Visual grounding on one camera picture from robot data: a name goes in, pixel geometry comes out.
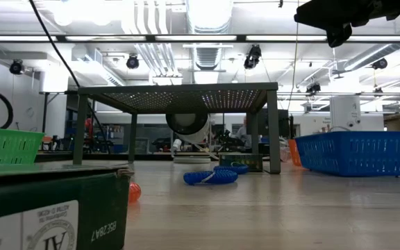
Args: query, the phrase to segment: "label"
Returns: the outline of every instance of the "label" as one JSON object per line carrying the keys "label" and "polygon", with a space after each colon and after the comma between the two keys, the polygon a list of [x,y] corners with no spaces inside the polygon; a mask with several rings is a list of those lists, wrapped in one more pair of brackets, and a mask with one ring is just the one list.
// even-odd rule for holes
{"label": "label", "polygon": [[75,250],[78,201],[0,217],[0,250]]}
{"label": "label", "polygon": [[117,229],[117,221],[111,222],[92,232],[92,242],[112,233]]}
{"label": "label", "polygon": [[21,250],[21,213],[0,217],[0,250]]}
{"label": "label", "polygon": [[23,213],[25,250],[75,250],[78,201],[68,201]]}

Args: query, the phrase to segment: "blue plastic basket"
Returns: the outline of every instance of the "blue plastic basket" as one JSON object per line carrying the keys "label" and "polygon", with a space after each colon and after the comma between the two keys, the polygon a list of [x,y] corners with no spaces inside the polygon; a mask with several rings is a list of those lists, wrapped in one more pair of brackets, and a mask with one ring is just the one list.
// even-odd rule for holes
{"label": "blue plastic basket", "polygon": [[296,138],[303,167],[339,176],[400,176],[400,132],[340,131]]}

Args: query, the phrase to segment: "shelf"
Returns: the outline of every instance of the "shelf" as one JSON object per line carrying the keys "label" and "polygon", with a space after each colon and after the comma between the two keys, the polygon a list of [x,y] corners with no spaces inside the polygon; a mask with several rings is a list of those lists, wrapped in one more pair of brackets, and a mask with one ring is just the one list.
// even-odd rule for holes
{"label": "shelf", "polygon": [[131,114],[256,113],[277,83],[82,87],[78,94]]}

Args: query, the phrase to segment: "green plastic bin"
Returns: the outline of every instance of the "green plastic bin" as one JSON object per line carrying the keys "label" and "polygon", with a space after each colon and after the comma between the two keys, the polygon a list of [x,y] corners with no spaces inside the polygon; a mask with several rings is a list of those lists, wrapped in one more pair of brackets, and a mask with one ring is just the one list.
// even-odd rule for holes
{"label": "green plastic bin", "polygon": [[43,133],[0,129],[0,164],[31,164]]}

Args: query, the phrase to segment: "black hose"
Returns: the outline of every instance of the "black hose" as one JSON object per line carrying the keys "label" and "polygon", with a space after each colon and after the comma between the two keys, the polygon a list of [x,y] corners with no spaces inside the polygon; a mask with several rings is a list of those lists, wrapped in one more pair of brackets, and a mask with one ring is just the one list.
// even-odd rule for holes
{"label": "black hose", "polygon": [[1,128],[7,129],[13,122],[13,107],[12,107],[12,104],[10,104],[10,102],[7,100],[7,98],[5,96],[3,96],[2,94],[0,94],[0,100],[2,100],[4,102],[4,104],[7,107],[7,111],[8,111],[7,121]]}
{"label": "black hose", "polygon": [[[76,76],[75,76],[74,72],[72,71],[70,66],[67,64],[66,60],[63,58],[63,55],[61,55],[61,52],[60,52],[60,50],[58,50],[58,47],[55,45],[55,42],[53,41],[52,37],[50,36],[50,33],[47,30],[46,25],[44,25],[44,22],[42,21],[40,13],[38,12],[38,9],[35,6],[35,3],[33,3],[33,0],[28,0],[28,1],[31,3],[33,12],[35,13],[36,18],[38,19],[39,23],[41,24],[42,30],[46,33],[50,44],[52,45],[52,47],[55,50],[55,52],[58,54],[58,57],[61,59],[61,61],[64,64],[64,66],[66,66],[66,69],[70,73],[70,76],[72,77],[72,79],[74,80],[75,85],[79,88],[80,87],[80,83],[78,83],[78,80],[76,79]],[[97,116],[95,115],[95,112],[94,112],[94,110],[92,109],[92,107],[90,105],[89,105],[89,110],[92,113],[92,116],[97,121],[97,124],[98,124],[100,130],[103,131],[103,128],[101,127],[101,124],[100,124],[99,120],[97,119]],[[106,135],[104,133],[103,133],[103,139],[104,139],[104,143],[106,143],[106,145],[107,145],[108,140],[106,139]]]}

